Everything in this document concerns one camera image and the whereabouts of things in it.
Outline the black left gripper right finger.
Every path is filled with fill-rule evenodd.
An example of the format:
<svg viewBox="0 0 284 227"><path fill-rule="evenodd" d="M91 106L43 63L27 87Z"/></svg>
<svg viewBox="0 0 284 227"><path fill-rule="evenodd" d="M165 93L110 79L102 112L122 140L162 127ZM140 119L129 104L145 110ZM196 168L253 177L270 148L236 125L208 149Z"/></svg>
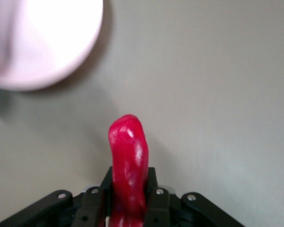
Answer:
<svg viewBox="0 0 284 227"><path fill-rule="evenodd" d="M147 211L143 226L185 227L186 224L180 217L181 210L180 198L159 186L155 168L148 168Z"/></svg>

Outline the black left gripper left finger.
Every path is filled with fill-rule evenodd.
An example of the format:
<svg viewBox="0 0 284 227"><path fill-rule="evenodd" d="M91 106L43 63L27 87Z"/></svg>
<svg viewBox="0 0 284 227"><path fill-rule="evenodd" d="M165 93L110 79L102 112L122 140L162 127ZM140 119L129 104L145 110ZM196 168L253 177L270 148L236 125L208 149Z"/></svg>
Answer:
<svg viewBox="0 0 284 227"><path fill-rule="evenodd" d="M112 167L109 167L99 186L88 188L77 209L73 227L107 227L113 198Z"/></svg>

